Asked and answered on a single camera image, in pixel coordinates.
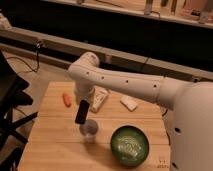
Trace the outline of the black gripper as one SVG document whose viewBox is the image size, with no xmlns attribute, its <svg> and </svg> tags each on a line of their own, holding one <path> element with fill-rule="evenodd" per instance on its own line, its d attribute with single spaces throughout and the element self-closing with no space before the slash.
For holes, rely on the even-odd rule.
<svg viewBox="0 0 213 171">
<path fill-rule="evenodd" d="M 82 100 L 80 102 L 78 112 L 75 118 L 75 122 L 77 124 L 84 124 L 87 118 L 87 113 L 89 110 L 90 104 L 86 100 Z"/>
</svg>

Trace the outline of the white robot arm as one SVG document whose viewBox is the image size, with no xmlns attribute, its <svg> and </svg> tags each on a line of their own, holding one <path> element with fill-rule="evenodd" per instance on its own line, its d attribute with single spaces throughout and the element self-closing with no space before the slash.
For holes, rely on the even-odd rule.
<svg viewBox="0 0 213 171">
<path fill-rule="evenodd" d="M 170 171 L 213 171 L 213 82 L 101 69 L 96 54 L 86 52 L 68 73 L 78 101 L 90 100 L 100 86 L 173 112 Z"/>
</svg>

